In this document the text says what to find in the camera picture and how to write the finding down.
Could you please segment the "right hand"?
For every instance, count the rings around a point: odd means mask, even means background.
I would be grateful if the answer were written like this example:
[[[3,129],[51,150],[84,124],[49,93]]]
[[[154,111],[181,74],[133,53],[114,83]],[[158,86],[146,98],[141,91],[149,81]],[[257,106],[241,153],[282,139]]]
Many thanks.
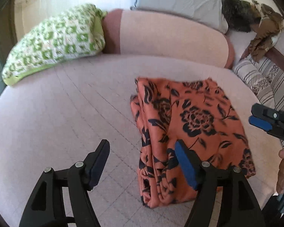
[[[279,151],[279,157],[282,160],[279,164],[276,191],[277,191],[278,194],[283,194],[284,193],[284,149]]]

